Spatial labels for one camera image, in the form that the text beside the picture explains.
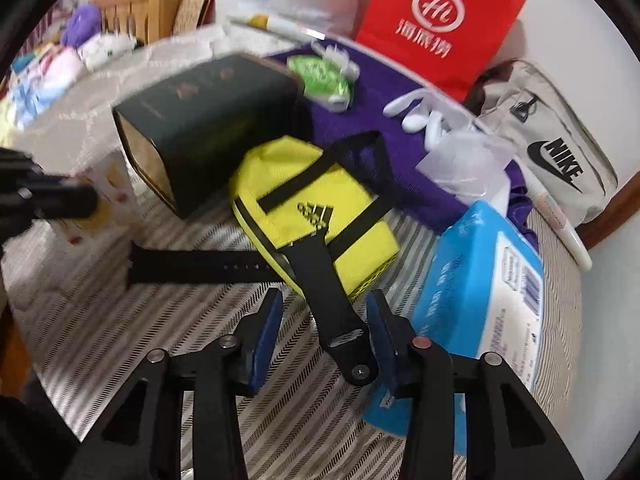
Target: green snack package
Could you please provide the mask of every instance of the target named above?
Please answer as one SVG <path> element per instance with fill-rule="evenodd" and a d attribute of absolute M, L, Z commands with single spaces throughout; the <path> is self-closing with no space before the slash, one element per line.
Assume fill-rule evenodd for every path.
<path fill-rule="evenodd" d="M 332 63 L 316 56 L 291 56 L 287 66 L 305 83 L 305 97 L 330 112 L 340 113 L 351 104 L 348 81 Z"/>

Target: white wall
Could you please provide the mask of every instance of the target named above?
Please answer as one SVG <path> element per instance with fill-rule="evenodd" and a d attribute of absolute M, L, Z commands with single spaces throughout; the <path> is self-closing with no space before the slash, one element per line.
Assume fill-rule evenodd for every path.
<path fill-rule="evenodd" d="M 603 480 L 640 431 L 640 213 L 590 253 L 577 382 L 562 437 L 585 480 Z"/>
<path fill-rule="evenodd" d="M 216 0 L 218 16 L 234 1 Z M 551 75 L 612 161 L 620 187 L 640 171 L 640 63 L 593 0 L 527 0 L 496 60 L 509 57 L 538 62 Z"/>

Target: wooden bed frame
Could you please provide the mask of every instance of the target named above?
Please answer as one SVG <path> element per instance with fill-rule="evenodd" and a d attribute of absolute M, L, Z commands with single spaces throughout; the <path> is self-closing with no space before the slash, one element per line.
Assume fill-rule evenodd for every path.
<path fill-rule="evenodd" d="M 91 0 L 102 11 L 102 30 L 129 33 L 149 44 L 171 36 L 182 0 Z"/>

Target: nike swoosh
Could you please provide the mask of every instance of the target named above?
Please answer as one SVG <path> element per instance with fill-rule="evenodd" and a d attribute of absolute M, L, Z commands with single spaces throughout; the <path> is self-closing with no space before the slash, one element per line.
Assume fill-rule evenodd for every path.
<path fill-rule="evenodd" d="M 556 168 L 554 168 L 551 164 L 549 164 L 546 161 L 546 159 L 542 156 L 542 153 L 540 153 L 540 150 L 542 150 L 542 147 L 547 142 L 548 142 L 547 140 L 539 140 L 537 142 L 532 142 L 527 147 L 527 155 L 529 155 L 529 158 L 543 170 L 548 171 L 553 176 L 556 176 L 563 182 L 566 182 L 567 184 L 569 184 L 569 186 L 573 187 L 576 191 L 582 193 L 582 191 L 573 182 L 571 182 L 570 176 L 564 175 L 560 171 L 556 170 Z"/>

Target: barcode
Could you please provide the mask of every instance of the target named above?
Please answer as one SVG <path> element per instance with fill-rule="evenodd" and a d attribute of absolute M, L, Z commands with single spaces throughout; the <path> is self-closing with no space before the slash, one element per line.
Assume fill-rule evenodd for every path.
<path fill-rule="evenodd" d="M 529 267 L 524 267 L 522 297 L 525 304 L 538 316 L 540 313 L 540 280 Z"/>

